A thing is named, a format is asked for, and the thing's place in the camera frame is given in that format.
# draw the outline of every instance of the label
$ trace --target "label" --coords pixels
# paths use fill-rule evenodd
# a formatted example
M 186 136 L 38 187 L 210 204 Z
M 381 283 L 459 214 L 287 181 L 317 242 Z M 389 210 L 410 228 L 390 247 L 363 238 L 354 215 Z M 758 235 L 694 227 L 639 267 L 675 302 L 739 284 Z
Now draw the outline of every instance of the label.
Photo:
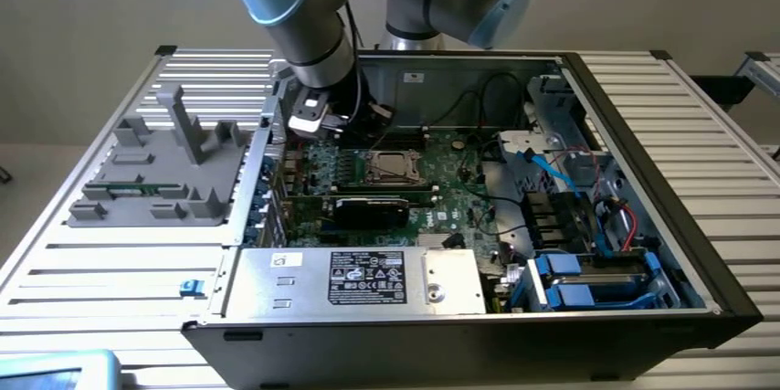
M 405 82 L 411 82 L 415 84 L 422 84 L 423 82 L 426 82 L 426 74 L 425 73 L 418 73 L 418 72 L 409 72 L 405 73 Z
M 305 265 L 305 253 L 275 253 L 271 255 L 271 268 L 301 267 Z
M 331 253 L 329 301 L 334 305 L 405 304 L 405 252 Z

